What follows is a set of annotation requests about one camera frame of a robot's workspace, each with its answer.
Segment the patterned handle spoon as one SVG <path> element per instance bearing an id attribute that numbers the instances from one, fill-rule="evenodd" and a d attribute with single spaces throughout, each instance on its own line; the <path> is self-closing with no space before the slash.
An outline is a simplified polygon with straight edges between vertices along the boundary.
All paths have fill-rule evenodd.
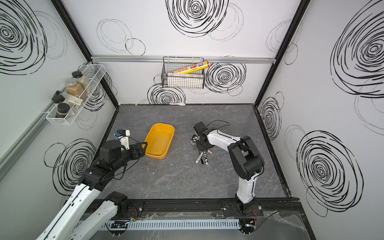
<path id="1" fill-rule="evenodd" d="M 207 158 L 207 152 L 203 152 L 203 160 L 205 165 L 209 165 L 208 158 Z"/>

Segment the silver spoon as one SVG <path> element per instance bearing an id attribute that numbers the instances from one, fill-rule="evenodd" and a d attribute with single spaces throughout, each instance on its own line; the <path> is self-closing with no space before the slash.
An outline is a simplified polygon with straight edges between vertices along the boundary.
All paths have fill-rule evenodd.
<path id="1" fill-rule="evenodd" d="M 201 152 L 201 153 L 199 154 L 198 158 L 196 159 L 196 163 L 201 162 L 203 156 L 204 156 L 204 152 Z"/>

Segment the yellow plastic storage box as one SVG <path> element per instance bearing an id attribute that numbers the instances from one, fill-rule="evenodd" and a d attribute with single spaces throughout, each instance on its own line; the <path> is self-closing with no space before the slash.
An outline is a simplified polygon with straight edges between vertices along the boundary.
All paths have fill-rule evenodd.
<path id="1" fill-rule="evenodd" d="M 145 142 L 148 143 L 146 156 L 152 159 L 163 160 L 168 155 L 175 134 L 175 128 L 168 124 L 154 124 Z"/>

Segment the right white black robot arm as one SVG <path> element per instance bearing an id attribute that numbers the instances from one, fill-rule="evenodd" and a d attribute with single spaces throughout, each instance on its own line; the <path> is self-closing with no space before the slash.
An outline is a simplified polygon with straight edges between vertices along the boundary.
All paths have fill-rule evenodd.
<path id="1" fill-rule="evenodd" d="M 265 161 L 249 136 L 234 137 L 209 128 L 203 122 L 194 125 L 191 143 L 199 150 L 196 163 L 208 165 L 207 152 L 219 147 L 230 155 L 233 168 L 239 177 L 236 201 L 241 211 L 248 210 L 255 198 L 257 178 L 264 173 Z"/>

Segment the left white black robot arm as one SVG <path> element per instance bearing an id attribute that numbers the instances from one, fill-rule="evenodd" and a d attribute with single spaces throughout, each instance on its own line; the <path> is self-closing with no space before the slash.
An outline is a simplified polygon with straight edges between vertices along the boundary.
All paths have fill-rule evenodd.
<path id="1" fill-rule="evenodd" d="M 40 240 L 90 239 L 111 218 L 128 213 L 127 196 L 112 192 L 91 216 L 79 227 L 76 226 L 109 181 L 115 178 L 116 171 L 120 168 L 126 171 L 128 162 L 138 161 L 145 156 L 148 143 L 136 142 L 128 145 L 128 140 L 129 137 L 120 137 L 101 146 L 98 160 L 85 170 L 65 205 L 39 235 Z"/>

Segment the yellow foil wrap box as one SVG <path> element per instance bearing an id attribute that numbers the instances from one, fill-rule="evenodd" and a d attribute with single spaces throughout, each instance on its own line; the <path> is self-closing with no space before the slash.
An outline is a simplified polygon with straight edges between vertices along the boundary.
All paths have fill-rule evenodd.
<path id="1" fill-rule="evenodd" d="M 174 74 L 190 74 L 190 73 L 194 73 L 194 72 L 198 72 L 198 71 L 207 69 L 210 66 L 211 66 L 210 62 L 205 61 L 205 62 L 200 62 L 200 63 L 197 63 L 195 65 L 189 66 L 189 67 L 185 67 L 183 69 L 176 70 L 173 73 Z"/>

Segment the front spice jar black lid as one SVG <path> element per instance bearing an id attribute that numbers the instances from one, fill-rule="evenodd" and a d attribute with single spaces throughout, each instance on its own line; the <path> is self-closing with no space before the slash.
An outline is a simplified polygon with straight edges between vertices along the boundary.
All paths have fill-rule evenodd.
<path id="1" fill-rule="evenodd" d="M 56 118 L 65 118 L 70 112 L 70 105 L 67 103 L 60 103 L 57 105 Z"/>

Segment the brown spice jar clear lid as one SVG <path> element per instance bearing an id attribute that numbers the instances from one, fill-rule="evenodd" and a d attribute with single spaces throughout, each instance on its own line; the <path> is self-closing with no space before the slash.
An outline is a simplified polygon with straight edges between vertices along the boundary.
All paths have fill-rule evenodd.
<path id="1" fill-rule="evenodd" d="M 65 84 L 66 84 L 66 88 L 67 88 L 67 91 L 69 94 L 71 94 L 75 97 L 79 97 L 83 100 L 85 100 L 87 98 L 85 90 L 74 79 L 66 79 Z"/>

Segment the spice jar black lid far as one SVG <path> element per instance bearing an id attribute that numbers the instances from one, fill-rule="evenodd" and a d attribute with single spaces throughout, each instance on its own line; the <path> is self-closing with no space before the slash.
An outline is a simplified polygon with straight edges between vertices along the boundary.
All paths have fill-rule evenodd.
<path id="1" fill-rule="evenodd" d="M 90 82 L 88 78 L 83 75 L 81 71 L 75 71 L 72 72 L 72 77 L 75 79 L 75 81 L 82 86 L 82 88 L 86 91 L 86 93 L 90 92 Z"/>

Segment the dark spice jar black lid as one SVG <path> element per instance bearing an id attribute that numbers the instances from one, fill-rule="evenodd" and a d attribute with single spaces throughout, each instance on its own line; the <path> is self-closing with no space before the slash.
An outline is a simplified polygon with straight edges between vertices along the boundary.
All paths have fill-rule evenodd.
<path id="1" fill-rule="evenodd" d="M 52 97 L 52 102 L 54 103 L 54 105 L 57 107 L 59 104 L 62 104 L 62 103 L 65 103 L 67 105 L 69 105 L 69 101 L 62 95 L 54 95 Z"/>

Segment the clear acrylic wall shelf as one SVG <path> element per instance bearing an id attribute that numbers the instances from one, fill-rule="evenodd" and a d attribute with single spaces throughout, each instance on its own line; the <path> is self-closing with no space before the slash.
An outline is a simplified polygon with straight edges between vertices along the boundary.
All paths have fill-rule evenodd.
<path id="1" fill-rule="evenodd" d="M 96 123 L 99 111 L 106 104 L 107 93 L 101 81 L 107 71 L 103 65 L 88 64 L 73 72 L 62 91 L 53 97 L 53 107 L 46 120 L 52 125 L 71 126 L 76 123 L 88 130 Z"/>

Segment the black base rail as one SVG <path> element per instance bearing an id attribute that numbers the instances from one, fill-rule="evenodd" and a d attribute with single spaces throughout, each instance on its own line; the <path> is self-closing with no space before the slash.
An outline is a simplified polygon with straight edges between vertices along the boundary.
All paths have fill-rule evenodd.
<path id="1" fill-rule="evenodd" d="M 152 213 L 209 213 L 224 217 L 255 217 L 265 212 L 280 213 L 296 211 L 303 213 L 298 198 L 255 198 L 243 204 L 235 198 L 220 199 L 131 199 L 124 202 L 123 212 L 115 219 L 144 218 Z"/>

